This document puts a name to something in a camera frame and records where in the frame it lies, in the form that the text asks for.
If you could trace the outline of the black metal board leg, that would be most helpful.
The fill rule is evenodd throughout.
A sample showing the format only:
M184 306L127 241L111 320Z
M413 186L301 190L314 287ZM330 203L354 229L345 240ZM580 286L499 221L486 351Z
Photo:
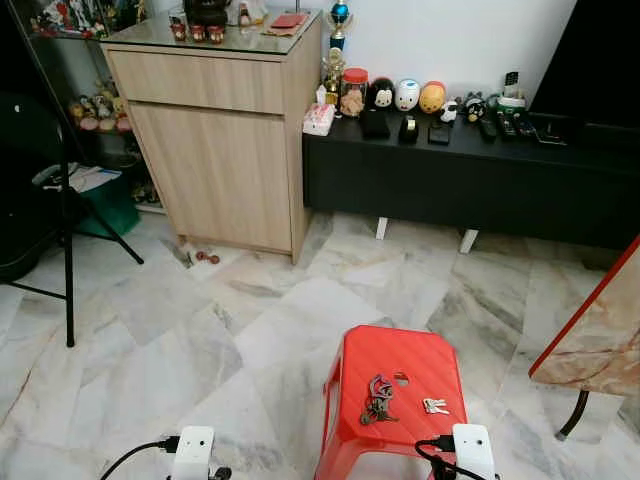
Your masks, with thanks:
M573 404L573 410L571 411L570 416L567 417L561 428L557 430L556 439L558 440L558 442L563 442L563 440L566 440L568 436L570 436L572 431L576 429L576 426L580 424L582 416L584 416L586 407L588 407L589 398L589 390L580 390L579 394L577 394L577 398L575 404Z

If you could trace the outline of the black tripod stand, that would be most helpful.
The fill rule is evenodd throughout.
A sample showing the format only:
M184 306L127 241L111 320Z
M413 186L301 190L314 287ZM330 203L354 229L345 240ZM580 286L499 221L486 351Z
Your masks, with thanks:
M61 140L63 140L61 146L64 148L64 159L61 160L60 166L78 163L73 159L72 151L70 151L70 141L73 140L73 134L70 132L68 124L65 123L61 109L54 105L49 87L44 83L44 74L38 70L35 61L31 59L27 46L18 40L17 28L14 27L9 15L5 12L0 12L0 91L31 97L46 110L49 110L58 119L61 128ZM20 291L42 294L42 296L63 301L65 344L72 348L76 346L76 266L74 266L76 237L83 236L101 239L101 241L111 241L122 247L137 264L143 264L143 259L129 246L122 234L116 233L106 223L106 220L97 214L95 209L86 200L83 200L73 188L63 186L55 191L60 195L61 215L63 215L61 234L58 237L58 242L54 243L54 246L42 255L35 268L40 265L47 252L60 251L61 259L63 259L63 288L60 291L38 288L36 285L23 283L24 276L15 282L0 285L9 285L9 287L20 289Z

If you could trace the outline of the light wooden cabinet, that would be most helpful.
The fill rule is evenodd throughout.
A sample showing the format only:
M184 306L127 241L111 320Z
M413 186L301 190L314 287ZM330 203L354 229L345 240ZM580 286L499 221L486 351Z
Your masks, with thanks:
M310 219L302 122L321 81L323 14L292 36L230 27L175 40L155 18L101 47L179 241L301 256Z

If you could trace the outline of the white papers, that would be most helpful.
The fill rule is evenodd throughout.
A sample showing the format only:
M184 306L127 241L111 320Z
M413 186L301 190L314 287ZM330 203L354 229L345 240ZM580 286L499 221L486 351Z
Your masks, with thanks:
M82 166L69 163L68 166L51 165L42 172L33 175L32 186L45 189L58 189L63 186L73 188L77 193L91 191L115 180L122 175L119 170L101 168L101 166Z

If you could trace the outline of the white tissue pack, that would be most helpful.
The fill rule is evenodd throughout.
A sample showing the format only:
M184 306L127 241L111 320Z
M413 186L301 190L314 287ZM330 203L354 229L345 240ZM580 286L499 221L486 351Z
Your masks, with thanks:
M315 101L307 109L302 120L302 132L312 136L328 136L337 115L337 96L325 86L315 91Z

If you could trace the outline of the black mouse ear figure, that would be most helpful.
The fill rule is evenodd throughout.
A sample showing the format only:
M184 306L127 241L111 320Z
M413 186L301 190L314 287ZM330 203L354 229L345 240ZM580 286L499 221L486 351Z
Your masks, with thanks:
M366 109L369 111L385 111L396 104L396 83L387 77L378 77L367 86Z

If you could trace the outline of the gold trophy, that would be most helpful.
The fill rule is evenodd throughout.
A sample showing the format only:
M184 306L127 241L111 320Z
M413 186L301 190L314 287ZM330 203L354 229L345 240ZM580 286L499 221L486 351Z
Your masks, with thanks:
M323 82L317 90L317 100L324 104L337 105L344 68L346 61L342 50L339 47L329 47L325 55Z

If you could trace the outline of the white egg shaped figure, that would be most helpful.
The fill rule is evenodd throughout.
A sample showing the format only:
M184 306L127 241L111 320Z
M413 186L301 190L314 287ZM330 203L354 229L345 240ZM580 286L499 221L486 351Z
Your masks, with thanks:
M419 105L419 97L421 93L421 83L416 79L406 78L401 79L396 86L396 99L394 99L394 105L399 111L407 113L416 109Z

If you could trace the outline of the glass display cabinet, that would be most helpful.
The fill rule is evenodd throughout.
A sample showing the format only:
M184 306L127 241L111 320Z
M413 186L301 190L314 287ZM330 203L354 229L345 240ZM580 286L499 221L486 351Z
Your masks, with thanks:
M78 163L119 170L134 205L164 212L101 44L148 15L147 0L0 0L68 124Z

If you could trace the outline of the black and white toy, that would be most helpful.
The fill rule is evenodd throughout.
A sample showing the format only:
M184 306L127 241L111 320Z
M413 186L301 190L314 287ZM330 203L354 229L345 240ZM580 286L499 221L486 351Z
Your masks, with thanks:
M463 111L465 111L467 123L480 122L488 111L484 93L480 91L467 93L463 100Z

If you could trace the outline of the red packet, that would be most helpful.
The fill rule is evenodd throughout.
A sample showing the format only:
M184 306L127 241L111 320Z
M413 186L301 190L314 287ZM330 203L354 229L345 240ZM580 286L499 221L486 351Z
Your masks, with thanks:
M270 23L271 29L291 29L301 26L308 18L308 14L303 13L283 13L278 15L273 22Z

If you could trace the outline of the black teapot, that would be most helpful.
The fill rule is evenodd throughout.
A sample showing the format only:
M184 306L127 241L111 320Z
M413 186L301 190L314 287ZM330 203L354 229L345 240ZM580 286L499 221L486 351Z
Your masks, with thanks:
M183 12L191 26L220 26L228 24L227 9L233 0L182 0Z

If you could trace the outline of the black television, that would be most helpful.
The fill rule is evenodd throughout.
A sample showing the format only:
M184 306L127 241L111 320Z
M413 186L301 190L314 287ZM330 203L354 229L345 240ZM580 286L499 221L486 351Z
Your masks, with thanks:
M634 0L576 0L531 110L634 127L640 93L637 9Z

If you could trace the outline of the blue ball trophy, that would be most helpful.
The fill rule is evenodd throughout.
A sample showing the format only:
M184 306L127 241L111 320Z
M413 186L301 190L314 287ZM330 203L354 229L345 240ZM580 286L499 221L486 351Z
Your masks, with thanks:
M346 47L346 31L351 22L352 14L347 0L335 0L328 13L328 23L332 29L329 36L330 49L342 50Z

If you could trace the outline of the cordless phone with base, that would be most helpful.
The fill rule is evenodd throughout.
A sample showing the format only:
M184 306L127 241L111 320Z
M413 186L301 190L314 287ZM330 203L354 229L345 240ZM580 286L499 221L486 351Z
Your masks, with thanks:
M529 105L524 88L520 86L520 73L517 70L506 73L502 90L499 93L498 105L507 111L524 111Z

